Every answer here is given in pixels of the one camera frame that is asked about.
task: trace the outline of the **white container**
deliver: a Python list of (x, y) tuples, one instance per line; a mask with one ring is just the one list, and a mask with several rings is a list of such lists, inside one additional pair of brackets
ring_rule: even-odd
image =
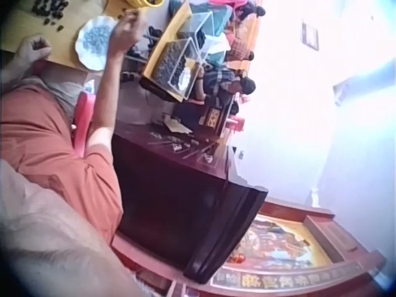
[(192, 38), (168, 42), (152, 79), (164, 89), (187, 99), (202, 61)]

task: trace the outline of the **red stool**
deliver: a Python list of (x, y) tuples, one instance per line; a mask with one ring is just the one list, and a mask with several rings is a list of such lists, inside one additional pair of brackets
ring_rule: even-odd
[(244, 118), (240, 118), (238, 116), (230, 116), (227, 119), (227, 122), (225, 124), (225, 126), (228, 129), (237, 131), (237, 132), (241, 132), (243, 131), (243, 126), (245, 125), (245, 119)]

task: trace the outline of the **red chair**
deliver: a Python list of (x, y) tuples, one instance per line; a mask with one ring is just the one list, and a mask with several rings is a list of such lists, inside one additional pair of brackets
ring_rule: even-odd
[(95, 94), (85, 92), (80, 93), (74, 111), (74, 123), (76, 125), (74, 134), (74, 153), (82, 158), (85, 153), (85, 144), (87, 142), (88, 130), (93, 115), (93, 107), (95, 106)]

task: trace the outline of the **clear plastic container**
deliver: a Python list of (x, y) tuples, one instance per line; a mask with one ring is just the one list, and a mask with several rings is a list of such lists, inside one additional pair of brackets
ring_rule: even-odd
[(202, 61), (192, 38), (170, 41), (158, 59), (152, 79), (187, 99)]
[[(205, 60), (207, 50), (202, 50), (204, 43), (207, 42), (206, 36), (214, 36), (215, 29), (213, 24), (213, 12), (200, 12), (192, 14), (181, 26), (177, 36), (178, 38), (189, 38), (194, 40), (195, 46), (201, 56), (201, 60)], [(204, 48), (208, 49), (210, 45), (206, 44)]]

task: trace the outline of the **wooden cabinet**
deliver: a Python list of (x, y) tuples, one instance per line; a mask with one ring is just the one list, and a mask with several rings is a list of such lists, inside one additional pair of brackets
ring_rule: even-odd
[(118, 123), (113, 155), (119, 231), (199, 283), (226, 261), (268, 193), (238, 176), (229, 147), (162, 127)]

